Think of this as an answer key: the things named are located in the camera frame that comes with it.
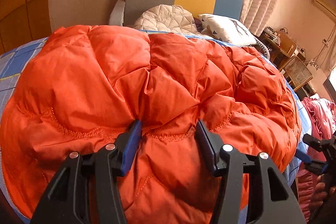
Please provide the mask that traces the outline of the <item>person's right hand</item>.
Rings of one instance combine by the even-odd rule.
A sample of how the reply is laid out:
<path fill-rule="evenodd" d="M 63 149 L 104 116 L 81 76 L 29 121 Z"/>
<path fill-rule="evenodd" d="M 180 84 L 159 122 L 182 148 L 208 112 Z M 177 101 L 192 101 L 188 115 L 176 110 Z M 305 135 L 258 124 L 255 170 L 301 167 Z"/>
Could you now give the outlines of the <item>person's right hand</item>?
<path fill-rule="evenodd" d="M 323 174 L 317 178 L 317 184 L 309 203 L 311 218 L 326 206 L 330 197 L 334 194 L 335 185 L 331 185 L 332 180 L 331 174 Z"/>

